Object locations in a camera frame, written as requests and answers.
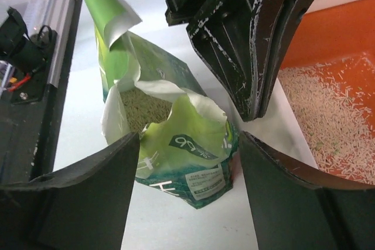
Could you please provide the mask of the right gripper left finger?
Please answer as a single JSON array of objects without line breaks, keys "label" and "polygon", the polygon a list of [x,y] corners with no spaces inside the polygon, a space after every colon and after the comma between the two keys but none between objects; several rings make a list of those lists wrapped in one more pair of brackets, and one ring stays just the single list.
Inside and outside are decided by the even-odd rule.
[{"label": "right gripper left finger", "polygon": [[2,249],[120,249],[139,136],[27,183],[1,186]]}]

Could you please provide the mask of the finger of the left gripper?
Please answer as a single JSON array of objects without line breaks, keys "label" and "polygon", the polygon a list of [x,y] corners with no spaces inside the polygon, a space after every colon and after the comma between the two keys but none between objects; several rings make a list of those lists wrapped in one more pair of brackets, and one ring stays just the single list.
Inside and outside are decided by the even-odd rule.
[{"label": "finger of the left gripper", "polygon": [[260,0],[251,20],[249,120],[261,118],[296,30],[314,0]]},{"label": "finger of the left gripper", "polygon": [[243,121],[267,111],[279,47],[293,37],[288,0],[167,0],[169,25],[186,24],[194,51]]}]

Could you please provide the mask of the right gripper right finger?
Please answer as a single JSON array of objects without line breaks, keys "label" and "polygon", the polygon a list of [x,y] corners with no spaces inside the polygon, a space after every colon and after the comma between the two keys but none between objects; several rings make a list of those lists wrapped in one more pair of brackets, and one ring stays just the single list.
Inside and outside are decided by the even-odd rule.
[{"label": "right gripper right finger", "polygon": [[374,186],[322,172],[248,132],[240,159],[260,249],[374,248]]}]

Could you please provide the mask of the orange and cream litter box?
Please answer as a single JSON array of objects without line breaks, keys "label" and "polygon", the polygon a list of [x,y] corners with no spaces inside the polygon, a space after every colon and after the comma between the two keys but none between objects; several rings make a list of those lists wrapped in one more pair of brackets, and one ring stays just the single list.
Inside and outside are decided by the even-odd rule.
[{"label": "orange and cream litter box", "polygon": [[374,186],[374,0],[270,0],[267,113],[246,131],[351,184]]}]

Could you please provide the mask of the green litter bag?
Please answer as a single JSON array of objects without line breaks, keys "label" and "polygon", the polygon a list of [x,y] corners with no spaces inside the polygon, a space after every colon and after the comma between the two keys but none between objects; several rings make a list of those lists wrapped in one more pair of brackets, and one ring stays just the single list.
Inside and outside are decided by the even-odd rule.
[{"label": "green litter bag", "polygon": [[196,209],[214,202],[233,186],[238,131],[186,63],[132,32],[141,18],[124,0],[84,1],[94,22],[107,143],[138,133],[138,183]]}]

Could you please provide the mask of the beige cat litter granules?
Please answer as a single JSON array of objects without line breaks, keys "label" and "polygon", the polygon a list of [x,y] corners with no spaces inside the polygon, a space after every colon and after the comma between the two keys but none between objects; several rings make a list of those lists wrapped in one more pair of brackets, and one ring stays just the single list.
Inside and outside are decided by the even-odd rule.
[{"label": "beige cat litter granules", "polygon": [[278,74],[318,169],[374,184],[374,64],[365,55]]}]

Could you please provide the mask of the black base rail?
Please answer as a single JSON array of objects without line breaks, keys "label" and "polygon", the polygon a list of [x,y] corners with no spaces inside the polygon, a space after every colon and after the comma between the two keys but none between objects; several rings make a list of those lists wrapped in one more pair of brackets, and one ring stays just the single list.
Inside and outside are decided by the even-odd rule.
[{"label": "black base rail", "polygon": [[[44,0],[1,25],[1,184],[50,173],[56,157],[82,0]],[[41,12],[32,29],[31,12]]]}]

